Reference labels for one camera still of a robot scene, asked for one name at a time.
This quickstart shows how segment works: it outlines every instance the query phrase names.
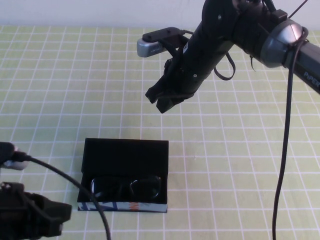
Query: white wall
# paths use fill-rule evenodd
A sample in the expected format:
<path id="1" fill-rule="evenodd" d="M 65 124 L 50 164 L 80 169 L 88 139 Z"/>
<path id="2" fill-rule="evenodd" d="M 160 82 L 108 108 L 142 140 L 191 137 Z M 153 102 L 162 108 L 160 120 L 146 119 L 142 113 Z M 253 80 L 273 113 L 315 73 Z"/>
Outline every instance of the white wall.
<path id="1" fill-rule="evenodd" d="M 205 0 L 0 0 L 0 25 L 195 28 Z M 303 0 L 273 0 L 291 14 Z M 320 30 L 320 0 L 309 0 L 293 18 Z"/>

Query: box lid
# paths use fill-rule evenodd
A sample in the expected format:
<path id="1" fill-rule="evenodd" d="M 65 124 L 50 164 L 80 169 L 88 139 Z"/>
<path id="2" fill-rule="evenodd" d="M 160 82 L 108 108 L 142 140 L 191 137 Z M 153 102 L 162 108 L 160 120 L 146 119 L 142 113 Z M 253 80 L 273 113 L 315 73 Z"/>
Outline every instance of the box lid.
<path id="1" fill-rule="evenodd" d="M 169 141 L 86 138 L 82 173 L 86 175 L 168 174 Z"/>

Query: eyeglasses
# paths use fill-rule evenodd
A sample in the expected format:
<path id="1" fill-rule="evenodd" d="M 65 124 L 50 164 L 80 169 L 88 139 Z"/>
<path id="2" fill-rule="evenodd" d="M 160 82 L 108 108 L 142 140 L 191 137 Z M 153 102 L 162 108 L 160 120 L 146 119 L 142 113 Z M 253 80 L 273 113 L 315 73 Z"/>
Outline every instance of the eyeglasses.
<path id="1" fill-rule="evenodd" d="M 161 178 L 151 175 L 141 178 L 100 176 L 91 181 L 91 192 L 98 199 L 136 199 L 150 201 L 160 194 Z"/>

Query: glasses lens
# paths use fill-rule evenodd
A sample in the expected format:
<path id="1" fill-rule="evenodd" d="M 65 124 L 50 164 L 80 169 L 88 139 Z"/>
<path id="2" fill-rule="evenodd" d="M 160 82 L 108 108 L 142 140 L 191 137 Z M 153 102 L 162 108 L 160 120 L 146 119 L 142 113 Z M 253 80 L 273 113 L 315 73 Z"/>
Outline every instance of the glasses lens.
<path id="1" fill-rule="evenodd" d="M 133 195 L 143 199 L 153 199 L 159 195 L 161 180 L 159 177 L 148 177 L 131 183 Z"/>
<path id="2" fill-rule="evenodd" d="M 91 192 L 96 198 L 109 198 L 117 196 L 121 185 L 113 178 L 96 178 L 91 183 Z"/>

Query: printed label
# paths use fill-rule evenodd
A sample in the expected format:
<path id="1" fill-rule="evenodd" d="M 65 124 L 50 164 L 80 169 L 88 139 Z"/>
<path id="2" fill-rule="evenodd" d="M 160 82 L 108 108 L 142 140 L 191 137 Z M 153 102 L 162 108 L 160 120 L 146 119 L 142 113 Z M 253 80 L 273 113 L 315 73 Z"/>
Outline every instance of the printed label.
<path id="1" fill-rule="evenodd" d="M 183 53 L 185 53 L 186 51 L 187 51 L 187 49 L 188 49 L 188 42 L 186 43 L 186 45 L 184 46 L 184 48 L 183 48 Z"/>

